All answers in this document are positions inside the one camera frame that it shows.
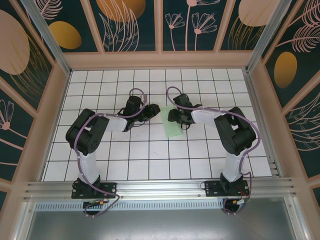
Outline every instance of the enclosure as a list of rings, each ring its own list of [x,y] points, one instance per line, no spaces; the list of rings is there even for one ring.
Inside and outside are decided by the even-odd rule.
[[[320,0],[3,0],[0,20],[1,239],[319,238]],[[133,88],[164,111],[169,87],[258,128],[246,209],[202,187],[225,167],[217,129],[168,138],[159,113],[104,133],[97,170],[121,198],[87,219],[68,129]]]

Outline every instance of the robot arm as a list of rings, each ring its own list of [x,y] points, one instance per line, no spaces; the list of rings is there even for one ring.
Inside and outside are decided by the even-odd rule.
[[[231,114],[222,114],[201,108],[201,105],[193,106],[186,94],[175,97],[174,102],[182,107],[199,108],[195,110],[172,109],[168,115],[168,121],[179,124],[206,124],[217,128],[221,143],[226,150],[226,159],[223,172],[220,175],[220,185],[228,194],[238,191],[238,186],[243,179],[239,172],[241,158],[244,152],[251,148],[256,139],[256,133],[248,122]],[[244,114],[238,107],[229,112]]]
[[[119,116],[132,116],[140,110],[142,101],[137,96],[130,96],[126,106],[120,110]],[[89,122],[87,127],[81,133],[77,141],[77,150],[80,153],[79,164],[83,174],[88,179],[90,184],[100,189],[100,175],[96,165],[95,151],[100,145],[102,137],[106,131],[128,132],[135,124],[135,122],[149,121],[160,112],[160,108],[156,104],[145,106],[143,111],[138,115],[130,118],[123,118],[118,116],[97,116]],[[76,137],[83,127],[85,122],[95,114],[90,109],[85,109],[78,116],[72,126],[66,133],[66,140],[69,142],[70,147],[73,149]],[[92,192],[92,188],[88,187],[83,176],[79,174],[78,183],[82,185],[82,189],[87,189]]]

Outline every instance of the flower illustration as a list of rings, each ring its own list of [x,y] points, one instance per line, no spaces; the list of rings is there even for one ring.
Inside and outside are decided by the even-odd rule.
[[[14,109],[15,105],[12,102],[8,101],[6,106],[5,101],[3,99],[0,100],[0,129],[10,129],[10,121],[14,114]]]
[[[194,50],[197,50],[197,37],[199,34],[207,34],[212,33],[217,30],[217,25],[214,25],[216,22],[214,18],[214,13],[202,14],[199,19],[199,13],[192,14],[192,25],[195,33],[195,41],[194,41]]]
[[[8,101],[8,104],[6,105],[5,101],[3,99],[0,100],[0,130],[9,130],[23,138],[27,138],[23,135],[21,135],[20,133],[17,133],[16,131],[12,130],[10,128],[10,122],[12,119],[12,116],[14,114],[14,109],[15,109],[15,105],[11,102]],[[15,145],[9,141],[6,141],[2,138],[0,138],[0,142],[4,143],[8,146],[11,146],[13,148],[19,149],[19,150],[23,150],[23,147],[20,147],[18,145]],[[0,162],[1,165],[11,165],[11,166],[17,166],[17,163],[9,163],[9,162]]]
[[[197,5],[211,5],[219,2],[220,0],[186,0],[186,3],[189,5],[189,7],[195,7]]]
[[[185,50],[186,51],[188,51],[188,26],[189,26],[189,15],[190,15],[191,7],[212,5],[212,4],[217,4],[219,2],[220,0],[186,0],[186,4],[188,4],[188,12],[186,15],[186,27],[185,27]]]
[[[165,15],[165,20],[170,28],[172,47],[173,47],[173,51],[175,51],[176,49],[175,49],[175,44],[174,44],[174,38],[172,36],[172,29],[177,29],[177,28],[183,27],[185,25],[185,22],[183,21],[181,13],[179,13],[179,14],[174,13],[174,14],[172,14],[172,16],[170,13],[168,13]]]

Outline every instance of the black mounting plate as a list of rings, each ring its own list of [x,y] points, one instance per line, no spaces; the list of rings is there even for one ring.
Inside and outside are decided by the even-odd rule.
[[[249,195],[248,182],[241,180],[238,182],[238,187],[246,194]],[[220,180],[216,181],[205,181],[201,184],[201,188],[205,190],[206,197],[230,197],[230,196],[241,196],[241,192],[236,190],[226,193],[220,185]]]
[[[108,193],[113,193],[113,194],[117,193],[116,182],[101,182],[99,188]],[[96,192],[94,194],[94,191],[83,191],[83,187],[78,182],[75,182],[73,184],[71,198],[72,199],[103,199],[104,194],[101,192]],[[115,199],[116,197],[108,195],[105,198]]]

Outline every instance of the orange circle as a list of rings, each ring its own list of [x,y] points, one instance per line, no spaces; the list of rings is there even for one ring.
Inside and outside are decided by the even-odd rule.
[[[146,0],[96,0],[96,3],[103,14],[115,22],[129,22],[130,10],[138,19],[146,9]]]

